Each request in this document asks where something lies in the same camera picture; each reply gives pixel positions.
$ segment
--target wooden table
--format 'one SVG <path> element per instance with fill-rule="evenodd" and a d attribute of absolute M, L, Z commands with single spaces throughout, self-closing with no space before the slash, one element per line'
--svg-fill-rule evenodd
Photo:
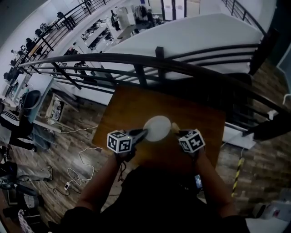
<path fill-rule="evenodd" d="M 107 133 L 114 130 L 143 128 L 152 117 L 163 115 L 176 122 L 181 129 L 198 129 L 206 143 L 206 155 L 216 166 L 225 124 L 221 111 L 197 103 L 137 87 L 118 86 L 92 143 L 107 148 Z M 191 161 L 178 145 L 173 133 L 159 142 L 142 141 L 136 146 L 135 165 L 188 173 Z"/>

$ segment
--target wood plank flooring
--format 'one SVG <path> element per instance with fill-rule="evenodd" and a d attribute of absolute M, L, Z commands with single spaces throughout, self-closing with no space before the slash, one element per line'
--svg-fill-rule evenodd
<path fill-rule="evenodd" d="M 253 85 L 259 87 L 266 93 L 266 96 L 277 103 L 281 103 L 284 94 L 288 92 L 285 79 L 276 70 L 265 63 L 256 73 Z M 75 129 L 93 127 L 99 124 L 105 106 L 83 100 L 80 105 L 80 113 L 76 113 L 69 107 L 65 107 L 65 114 L 62 122 Z M 70 180 L 67 168 L 76 170 L 81 178 L 90 177 L 92 168 L 82 164 L 78 157 L 79 151 L 86 147 L 93 147 L 91 140 L 95 129 L 78 131 L 70 134 L 55 135 L 55 144 L 46 152 L 33 153 L 18 147 L 13 147 L 13 158 L 19 164 L 31 167 L 46 167 L 51 165 L 54 168 L 54 180 L 48 185 L 65 193 L 65 183 Z M 232 188 L 236 166 L 241 154 L 241 149 L 225 145 L 220 152 L 216 170 Z M 241 167 L 241 175 L 235 193 L 236 207 L 241 214 L 247 214 L 257 202 L 264 202 L 276 199 L 282 187 L 289 187 L 291 181 L 291 133 L 282 135 L 272 140 L 255 145 L 251 150 L 244 151 L 244 162 Z M 104 152 L 85 151 L 82 158 L 85 163 L 95 167 L 95 173 L 107 160 L 108 155 Z M 84 186 L 73 184 L 76 191 L 81 191 Z M 49 189 L 44 182 L 31 182 L 30 185 L 43 196 L 45 207 L 40 208 L 44 222 L 54 221 L 58 223 L 66 210 L 73 208 L 78 200 L 79 194 L 71 191 L 69 196 L 63 196 Z M 111 194 L 120 192 L 120 183 L 114 183 Z M 106 208 L 111 205 L 117 197 L 109 197 L 106 201 Z"/>

